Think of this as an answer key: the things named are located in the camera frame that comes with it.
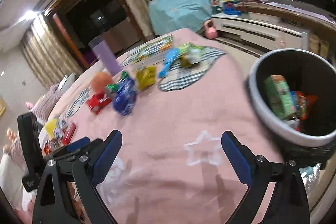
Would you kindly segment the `red snack packet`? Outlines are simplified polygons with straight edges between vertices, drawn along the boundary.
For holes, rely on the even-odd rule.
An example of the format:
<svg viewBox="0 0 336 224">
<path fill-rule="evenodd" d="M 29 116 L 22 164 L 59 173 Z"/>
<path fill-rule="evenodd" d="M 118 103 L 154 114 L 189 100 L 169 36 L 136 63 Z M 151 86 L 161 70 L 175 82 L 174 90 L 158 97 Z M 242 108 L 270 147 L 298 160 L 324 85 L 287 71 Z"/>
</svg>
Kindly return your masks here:
<svg viewBox="0 0 336 224">
<path fill-rule="evenodd" d="M 103 92 L 95 93 L 92 97 L 86 100 L 85 104 L 89 107 L 90 111 L 98 115 L 101 110 L 107 107 L 112 100 Z"/>
</svg>

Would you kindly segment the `blue snack bag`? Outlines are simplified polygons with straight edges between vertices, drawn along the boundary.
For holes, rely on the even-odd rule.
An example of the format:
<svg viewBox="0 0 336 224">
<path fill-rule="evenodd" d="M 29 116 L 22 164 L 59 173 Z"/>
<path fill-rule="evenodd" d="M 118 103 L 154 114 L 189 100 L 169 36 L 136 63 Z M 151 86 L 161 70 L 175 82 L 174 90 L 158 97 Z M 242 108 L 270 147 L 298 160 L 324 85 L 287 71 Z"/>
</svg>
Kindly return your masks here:
<svg viewBox="0 0 336 224">
<path fill-rule="evenodd" d="M 119 84 L 113 100 L 113 108 L 123 116 L 129 115 L 133 111 L 136 100 L 137 87 L 135 81 L 130 77 L 126 77 Z"/>
</svg>

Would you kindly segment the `white red wrapper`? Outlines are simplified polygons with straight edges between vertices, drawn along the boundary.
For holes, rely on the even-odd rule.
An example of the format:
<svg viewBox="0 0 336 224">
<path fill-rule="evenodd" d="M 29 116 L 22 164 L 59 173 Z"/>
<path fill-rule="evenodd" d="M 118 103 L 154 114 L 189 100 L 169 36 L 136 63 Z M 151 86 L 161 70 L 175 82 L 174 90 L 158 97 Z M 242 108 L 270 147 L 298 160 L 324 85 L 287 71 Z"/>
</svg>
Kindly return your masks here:
<svg viewBox="0 0 336 224">
<path fill-rule="evenodd" d="M 285 120 L 284 123 L 288 125 L 290 128 L 300 132 L 300 119 L 293 118 L 293 119 Z"/>
</svg>

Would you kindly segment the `yellow snack bag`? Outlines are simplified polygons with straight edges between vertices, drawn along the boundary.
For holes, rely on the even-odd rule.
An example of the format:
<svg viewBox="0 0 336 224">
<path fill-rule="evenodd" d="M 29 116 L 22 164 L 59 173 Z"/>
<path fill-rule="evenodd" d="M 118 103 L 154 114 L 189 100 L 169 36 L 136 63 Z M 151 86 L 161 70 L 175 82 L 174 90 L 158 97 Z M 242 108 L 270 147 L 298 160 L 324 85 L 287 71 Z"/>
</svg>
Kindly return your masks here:
<svg viewBox="0 0 336 224">
<path fill-rule="evenodd" d="M 144 90 L 156 83 L 157 67 L 155 65 L 137 69 L 135 77 L 139 90 Z"/>
</svg>

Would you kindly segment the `orange snack packet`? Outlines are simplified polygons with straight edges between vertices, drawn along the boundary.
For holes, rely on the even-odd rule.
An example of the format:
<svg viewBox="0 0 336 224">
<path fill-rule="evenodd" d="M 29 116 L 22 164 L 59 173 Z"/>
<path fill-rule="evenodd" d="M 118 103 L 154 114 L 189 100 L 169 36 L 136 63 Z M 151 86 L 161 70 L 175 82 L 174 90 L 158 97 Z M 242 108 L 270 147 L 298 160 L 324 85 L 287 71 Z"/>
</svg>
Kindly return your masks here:
<svg viewBox="0 0 336 224">
<path fill-rule="evenodd" d="M 293 91 L 291 95 L 295 104 L 296 116 L 302 121 L 306 120 L 318 97 L 313 94 L 306 95 L 299 91 Z"/>
</svg>

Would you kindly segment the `green juice carton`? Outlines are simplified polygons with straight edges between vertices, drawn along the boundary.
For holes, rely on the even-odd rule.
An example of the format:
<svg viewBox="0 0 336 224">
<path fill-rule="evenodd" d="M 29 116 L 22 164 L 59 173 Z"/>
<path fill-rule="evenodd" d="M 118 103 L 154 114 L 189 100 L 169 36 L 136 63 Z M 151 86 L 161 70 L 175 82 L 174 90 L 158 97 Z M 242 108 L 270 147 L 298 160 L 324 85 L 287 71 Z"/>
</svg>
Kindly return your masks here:
<svg viewBox="0 0 336 224">
<path fill-rule="evenodd" d="M 281 120 L 292 117 L 295 106 L 285 77 L 272 75 L 264 81 L 264 84 L 272 112 Z"/>
</svg>

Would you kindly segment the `blue plastic brush package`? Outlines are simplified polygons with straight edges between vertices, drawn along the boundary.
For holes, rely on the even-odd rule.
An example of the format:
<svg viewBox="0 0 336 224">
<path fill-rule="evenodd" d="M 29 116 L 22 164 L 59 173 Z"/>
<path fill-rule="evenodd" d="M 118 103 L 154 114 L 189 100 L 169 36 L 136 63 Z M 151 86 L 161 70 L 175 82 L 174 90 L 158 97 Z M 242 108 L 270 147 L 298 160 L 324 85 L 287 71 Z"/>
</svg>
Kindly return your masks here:
<svg viewBox="0 0 336 224">
<path fill-rule="evenodd" d="M 178 48 L 173 48 L 172 50 L 169 50 L 167 54 L 165 55 L 165 59 L 163 62 L 163 68 L 159 72 L 159 78 L 165 78 L 167 74 L 169 73 L 170 67 L 173 65 L 173 63 L 180 57 L 180 51 Z"/>
</svg>

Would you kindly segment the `green crushed can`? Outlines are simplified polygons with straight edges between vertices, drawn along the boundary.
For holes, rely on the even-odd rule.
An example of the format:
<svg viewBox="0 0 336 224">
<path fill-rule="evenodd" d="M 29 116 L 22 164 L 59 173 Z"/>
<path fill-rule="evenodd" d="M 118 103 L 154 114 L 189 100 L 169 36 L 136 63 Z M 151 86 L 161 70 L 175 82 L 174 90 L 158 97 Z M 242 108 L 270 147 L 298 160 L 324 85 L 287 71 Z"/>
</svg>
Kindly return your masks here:
<svg viewBox="0 0 336 224">
<path fill-rule="evenodd" d="M 129 73 L 127 71 L 122 71 L 119 80 L 114 84 L 109 84 L 104 88 L 105 95 L 113 99 L 115 97 L 115 94 L 118 92 L 118 90 L 121 88 L 122 83 L 125 79 L 129 78 Z"/>
</svg>

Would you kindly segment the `red cylindrical tube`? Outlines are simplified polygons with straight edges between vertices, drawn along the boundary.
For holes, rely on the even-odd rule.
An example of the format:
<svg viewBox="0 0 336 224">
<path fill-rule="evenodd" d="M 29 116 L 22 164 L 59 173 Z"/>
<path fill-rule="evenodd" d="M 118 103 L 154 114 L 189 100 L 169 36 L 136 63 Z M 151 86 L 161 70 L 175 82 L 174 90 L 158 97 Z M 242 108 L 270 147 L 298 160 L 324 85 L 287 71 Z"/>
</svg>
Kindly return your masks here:
<svg viewBox="0 0 336 224">
<path fill-rule="evenodd" d="M 63 138 L 62 138 L 62 144 L 63 145 L 68 145 L 71 142 L 71 139 L 76 131 L 76 124 L 74 122 L 71 122 L 71 124 L 67 127 Z"/>
</svg>

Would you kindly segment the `yellow cupcake mould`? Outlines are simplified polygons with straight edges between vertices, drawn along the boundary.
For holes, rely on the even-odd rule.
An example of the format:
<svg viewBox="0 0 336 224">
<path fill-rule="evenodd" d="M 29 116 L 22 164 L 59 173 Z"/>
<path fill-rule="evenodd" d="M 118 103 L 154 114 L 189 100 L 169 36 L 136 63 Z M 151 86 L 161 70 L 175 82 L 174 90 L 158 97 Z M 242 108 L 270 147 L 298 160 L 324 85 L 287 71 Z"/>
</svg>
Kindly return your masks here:
<svg viewBox="0 0 336 224">
<path fill-rule="evenodd" d="M 49 139 L 54 138 L 54 131 L 58 126 L 58 120 L 52 119 L 45 124 L 45 130 L 48 133 Z"/>
</svg>

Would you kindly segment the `orange apple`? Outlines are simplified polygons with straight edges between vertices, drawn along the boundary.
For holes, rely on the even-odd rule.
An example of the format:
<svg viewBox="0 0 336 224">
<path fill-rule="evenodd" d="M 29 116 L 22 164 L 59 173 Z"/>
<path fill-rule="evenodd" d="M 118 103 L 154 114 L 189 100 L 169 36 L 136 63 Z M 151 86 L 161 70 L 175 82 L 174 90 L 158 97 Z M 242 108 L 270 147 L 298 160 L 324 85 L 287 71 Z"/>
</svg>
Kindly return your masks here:
<svg viewBox="0 0 336 224">
<path fill-rule="evenodd" d="M 112 76 L 104 71 L 98 72 L 90 81 L 91 89 L 95 92 L 101 92 L 107 85 L 113 84 Z"/>
</svg>

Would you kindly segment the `purple water bottle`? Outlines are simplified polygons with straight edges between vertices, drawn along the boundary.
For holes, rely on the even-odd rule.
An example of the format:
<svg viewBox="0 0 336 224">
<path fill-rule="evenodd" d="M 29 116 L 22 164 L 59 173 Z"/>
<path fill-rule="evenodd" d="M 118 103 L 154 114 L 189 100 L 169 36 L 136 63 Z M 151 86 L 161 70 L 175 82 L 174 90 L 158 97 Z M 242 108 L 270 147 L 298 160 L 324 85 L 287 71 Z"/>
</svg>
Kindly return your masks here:
<svg viewBox="0 0 336 224">
<path fill-rule="evenodd" d="M 115 76 L 121 72 L 121 67 L 116 60 L 116 56 L 111 51 L 110 47 L 101 35 L 94 38 L 89 43 L 89 46 L 112 76 Z"/>
</svg>

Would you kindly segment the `pink blanket table cover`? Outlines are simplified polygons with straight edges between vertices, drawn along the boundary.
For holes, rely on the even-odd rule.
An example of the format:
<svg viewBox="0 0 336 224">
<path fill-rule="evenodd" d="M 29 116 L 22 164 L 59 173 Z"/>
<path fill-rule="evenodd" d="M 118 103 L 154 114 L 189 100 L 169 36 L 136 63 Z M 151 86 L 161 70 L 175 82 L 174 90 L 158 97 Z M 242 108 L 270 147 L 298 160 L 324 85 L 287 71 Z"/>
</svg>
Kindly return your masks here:
<svg viewBox="0 0 336 224">
<path fill-rule="evenodd" d="M 74 140 L 122 133 L 118 157 L 97 187 L 119 223 L 226 222 L 247 189 L 222 150 L 227 130 L 256 155 L 282 161 L 228 54 L 186 88 L 164 92 L 153 85 L 140 92 L 130 115 L 112 106 L 95 114 L 81 105 L 68 120 L 77 127 Z"/>
</svg>

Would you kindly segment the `white TV cabinet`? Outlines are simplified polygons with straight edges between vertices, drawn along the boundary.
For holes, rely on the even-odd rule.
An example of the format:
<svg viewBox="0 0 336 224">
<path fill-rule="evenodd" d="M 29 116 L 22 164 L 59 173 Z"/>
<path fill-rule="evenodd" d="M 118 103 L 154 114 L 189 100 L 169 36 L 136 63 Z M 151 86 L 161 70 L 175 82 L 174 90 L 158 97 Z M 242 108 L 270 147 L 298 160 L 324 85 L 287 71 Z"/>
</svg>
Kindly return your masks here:
<svg viewBox="0 0 336 224">
<path fill-rule="evenodd" d="M 280 48 L 319 49 L 335 54 L 335 14 L 303 2 L 243 1 L 234 5 L 240 15 L 212 15 L 216 29 L 241 43 L 265 51 Z"/>
</svg>

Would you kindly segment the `pink kettlebell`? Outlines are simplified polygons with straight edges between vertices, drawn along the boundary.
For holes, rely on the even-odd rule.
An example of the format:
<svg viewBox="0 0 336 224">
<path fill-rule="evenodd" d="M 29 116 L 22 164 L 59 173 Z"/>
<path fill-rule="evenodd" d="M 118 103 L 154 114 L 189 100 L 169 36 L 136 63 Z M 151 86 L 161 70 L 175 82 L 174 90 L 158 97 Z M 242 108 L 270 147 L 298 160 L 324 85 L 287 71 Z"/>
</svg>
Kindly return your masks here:
<svg viewBox="0 0 336 224">
<path fill-rule="evenodd" d="M 212 19 L 205 21 L 204 23 L 205 28 L 205 37 L 208 39 L 215 39 L 218 37 L 218 32 L 214 26 L 214 22 Z"/>
</svg>

